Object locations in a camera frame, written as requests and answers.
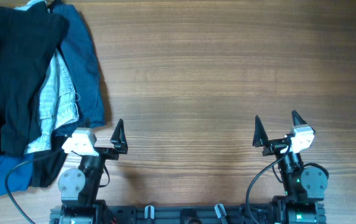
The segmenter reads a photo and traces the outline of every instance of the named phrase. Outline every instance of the blue cloth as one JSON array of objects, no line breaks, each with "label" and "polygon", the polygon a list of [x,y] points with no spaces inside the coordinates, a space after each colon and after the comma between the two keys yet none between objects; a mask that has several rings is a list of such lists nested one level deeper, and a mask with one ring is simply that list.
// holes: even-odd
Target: blue cloth
[{"label": "blue cloth", "polygon": [[[33,154],[27,154],[23,158],[0,156],[0,195],[6,194],[4,185],[5,177],[8,172],[23,161],[33,159]],[[8,178],[8,187],[11,192],[27,190],[30,186],[33,165],[26,164],[17,168]]]},{"label": "blue cloth", "polygon": [[[15,7],[15,9],[26,11],[38,2],[46,3],[44,0],[31,0],[25,6]],[[72,78],[65,61],[59,51],[55,50],[40,89],[39,126],[41,127],[41,136],[27,145],[25,153],[51,149],[52,131],[64,124],[78,121],[75,97]]]},{"label": "blue cloth", "polygon": [[91,128],[105,125],[105,109],[99,89],[100,72],[90,34],[73,5],[56,0],[51,4],[52,13],[69,21],[65,38],[60,43],[60,51],[72,75],[78,94],[79,120],[77,123],[57,129],[57,135],[72,134],[86,118]]}]

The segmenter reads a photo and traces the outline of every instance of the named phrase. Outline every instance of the clothing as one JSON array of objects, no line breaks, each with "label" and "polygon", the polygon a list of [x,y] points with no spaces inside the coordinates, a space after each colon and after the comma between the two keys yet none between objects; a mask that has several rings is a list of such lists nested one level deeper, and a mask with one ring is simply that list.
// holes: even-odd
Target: clothing
[{"label": "clothing", "polygon": [[[0,195],[6,194],[4,182],[8,172],[16,165],[20,164],[21,162],[33,159],[33,157],[33,154],[25,155],[22,159],[18,157],[0,156]],[[8,178],[9,190],[11,192],[27,190],[27,188],[30,186],[32,174],[32,164],[26,164],[17,168],[10,174]]]},{"label": "clothing", "polygon": [[[65,59],[77,92],[80,117],[78,122],[56,129],[52,133],[52,150],[35,153],[35,158],[60,149],[66,140],[64,135],[71,135],[86,118],[90,119],[91,128],[105,125],[105,109],[99,90],[98,60],[83,19],[73,5],[63,4],[60,0],[54,1],[50,9],[51,13],[64,16],[70,23],[67,34],[60,44],[60,52]],[[34,162],[32,186],[48,187],[58,176],[66,156],[61,152],[58,156]]]},{"label": "clothing", "polygon": [[39,89],[67,26],[44,2],[26,12],[0,7],[0,155],[22,157],[41,135]]},{"label": "clothing", "polygon": [[[31,0],[25,6],[15,9],[26,11],[38,2],[46,3],[44,0]],[[52,130],[78,121],[72,78],[58,50],[55,50],[45,76],[39,103],[39,125],[42,134],[27,145],[25,153],[51,149]]]}]

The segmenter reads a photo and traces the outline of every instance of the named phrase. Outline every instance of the wood grain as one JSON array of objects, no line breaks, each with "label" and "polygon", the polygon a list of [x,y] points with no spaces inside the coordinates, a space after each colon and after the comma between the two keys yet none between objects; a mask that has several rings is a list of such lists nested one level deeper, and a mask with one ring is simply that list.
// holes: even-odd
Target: wood grain
[{"label": "wood grain", "polygon": [[[255,115],[280,138],[297,110],[317,131],[304,162],[330,172],[328,222],[356,223],[356,2],[70,2],[91,30],[102,71],[108,125],[97,144],[110,145],[119,118],[129,144],[128,155],[107,162],[111,183],[98,198],[242,203],[274,159],[251,146]],[[79,161],[68,156],[63,170]],[[267,172],[251,201],[282,194]],[[61,204],[56,183],[14,195],[37,223]],[[6,196],[4,222],[25,223]]]}]

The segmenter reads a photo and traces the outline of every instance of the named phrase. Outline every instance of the bright blue fabric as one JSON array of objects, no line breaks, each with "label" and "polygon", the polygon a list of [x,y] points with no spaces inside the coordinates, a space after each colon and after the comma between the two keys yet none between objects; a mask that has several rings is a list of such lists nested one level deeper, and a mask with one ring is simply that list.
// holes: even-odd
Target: bright blue fabric
[{"label": "bright blue fabric", "polygon": [[[34,154],[26,154],[23,158],[0,156],[0,195],[6,194],[4,185],[5,177],[8,172],[20,164],[21,162],[28,161],[34,158]],[[33,164],[29,163],[17,168],[12,172],[8,179],[8,186],[11,192],[18,190],[27,190],[31,183],[31,177],[33,175]]]}]

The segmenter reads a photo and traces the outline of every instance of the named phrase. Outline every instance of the black cable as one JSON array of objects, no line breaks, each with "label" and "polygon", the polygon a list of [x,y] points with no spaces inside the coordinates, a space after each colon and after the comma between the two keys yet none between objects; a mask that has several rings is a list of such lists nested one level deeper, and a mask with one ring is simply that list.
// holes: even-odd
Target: black cable
[{"label": "black cable", "polygon": [[108,174],[108,183],[107,184],[103,184],[103,185],[99,185],[99,188],[106,187],[110,183],[110,176],[109,176],[108,168],[106,168],[106,165],[105,165],[104,169],[105,169],[106,174]]},{"label": "black cable", "polygon": [[321,170],[323,171],[323,173],[326,174],[326,177],[329,178],[329,172],[327,171],[327,169],[325,169],[325,167],[322,167],[321,165],[316,164],[316,163],[314,163],[314,162],[310,162],[310,163],[304,164],[304,167],[303,167],[303,168],[305,168],[305,167],[307,167],[307,166],[313,166],[313,167],[316,167],[316,168],[321,169]]},{"label": "black cable", "polygon": [[268,165],[267,167],[265,167],[263,170],[261,170],[255,177],[254,179],[251,181],[250,185],[248,186],[247,188],[247,193],[246,193],[246,209],[247,209],[247,212],[249,214],[249,216],[251,217],[251,219],[256,223],[256,224],[260,224],[258,223],[258,221],[254,218],[253,214],[251,213],[251,210],[250,210],[250,190],[251,188],[253,187],[254,183],[258,180],[258,178],[263,175],[263,173],[265,173],[268,169],[270,169],[271,167],[275,166],[275,164],[277,164],[278,162],[282,161],[289,153],[290,153],[290,148],[291,148],[291,141],[290,139],[288,138],[288,150],[286,150],[286,152],[283,154],[283,156],[274,161],[273,163],[271,163],[270,165]]},{"label": "black cable", "polygon": [[11,191],[9,190],[9,187],[8,187],[8,178],[9,178],[9,175],[14,171],[16,170],[17,168],[21,167],[21,166],[24,166],[26,164],[29,164],[31,162],[35,162],[35,161],[39,161],[39,160],[42,160],[42,159],[45,159],[45,158],[48,158],[48,157],[51,157],[51,156],[54,156],[60,152],[62,152],[63,149],[60,149],[60,150],[57,150],[55,152],[52,152],[46,156],[42,156],[42,157],[39,157],[39,158],[36,158],[36,159],[31,159],[29,161],[24,161],[24,162],[21,162],[20,164],[16,165],[15,167],[13,167],[9,173],[7,174],[7,176],[5,177],[5,189],[6,189],[6,192],[8,193],[8,196],[9,198],[11,199],[12,203],[15,205],[15,207],[18,209],[18,211],[20,211],[20,213],[23,215],[24,218],[26,218],[27,221],[29,221],[29,223],[31,224],[35,224],[35,222],[33,222],[33,220],[31,220],[27,215],[26,213],[23,212],[22,208],[17,204],[16,200],[14,199],[14,197],[12,196],[12,193]]},{"label": "black cable", "polygon": [[279,178],[279,176],[277,175],[276,171],[275,171],[275,168],[274,166],[272,166],[272,171],[273,171],[273,174],[275,175],[275,177],[277,178],[277,180],[279,181],[279,183],[283,183],[283,181]]}]

